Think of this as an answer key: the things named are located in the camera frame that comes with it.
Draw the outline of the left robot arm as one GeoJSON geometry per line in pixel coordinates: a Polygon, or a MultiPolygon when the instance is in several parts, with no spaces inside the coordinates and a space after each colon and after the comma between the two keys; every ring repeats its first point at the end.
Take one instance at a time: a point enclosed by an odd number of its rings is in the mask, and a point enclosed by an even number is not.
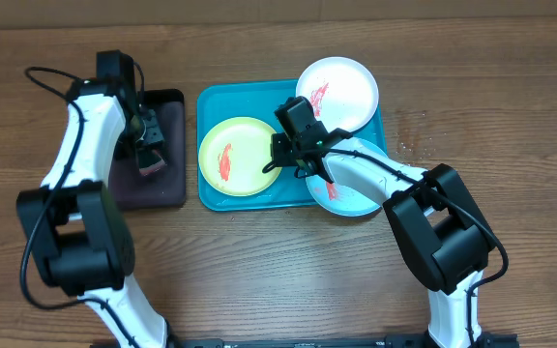
{"type": "Polygon", "coordinates": [[[28,264],[35,262],[44,284],[69,296],[55,309],[88,305],[120,347],[174,347],[170,325],[133,275],[132,234],[107,189],[114,160],[134,159],[143,175],[165,166],[156,113],[144,104],[144,83],[135,80],[141,74],[131,56],[103,51],[95,77],[72,75],[70,90],[56,94],[69,114],[58,156],[41,186],[16,200],[27,238],[19,285],[29,304],[50,308],[28,287],[28,264]]]}

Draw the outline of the green and red sponge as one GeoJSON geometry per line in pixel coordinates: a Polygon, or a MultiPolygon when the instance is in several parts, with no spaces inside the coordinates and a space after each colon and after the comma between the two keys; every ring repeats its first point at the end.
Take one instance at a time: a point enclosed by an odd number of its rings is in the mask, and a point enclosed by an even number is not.
{"type": "Polygon", "coordinates": [[[136,161],[142,176],[149,176],[166,167],[166,161],[159,149],[139,149],[136,152],[136,161]]]}

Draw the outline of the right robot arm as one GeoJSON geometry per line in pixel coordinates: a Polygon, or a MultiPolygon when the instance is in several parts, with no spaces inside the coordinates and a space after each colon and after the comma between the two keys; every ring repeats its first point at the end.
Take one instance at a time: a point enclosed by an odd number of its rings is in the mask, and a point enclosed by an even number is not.
{"type": "Polygon", "coordinates": [[[437,347],[474,347],[482,329],[478,289],[487,282],[488,254],[499,242],[458,173],[430,170],[378,154],[343,129],[326,130],[304,97],[275,111],[282,128],[271,140],[265,172],[294,167],[381,206],[404,263],[429,296],[429,340],[437,347]]]}

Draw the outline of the yellow-green plate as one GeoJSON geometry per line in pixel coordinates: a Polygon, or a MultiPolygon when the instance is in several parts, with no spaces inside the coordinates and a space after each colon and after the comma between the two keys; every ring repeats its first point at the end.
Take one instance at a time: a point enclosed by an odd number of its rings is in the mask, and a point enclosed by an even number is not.
{"type": "Polygon", "coordinates": [[[202,177],[217,191],[230,196],[251,196],[271,186],[280,168],[262,169],[271,161],[271,140],[276,131],[251,117],[224,120],[203,137],[198,150],[202,177]]]}

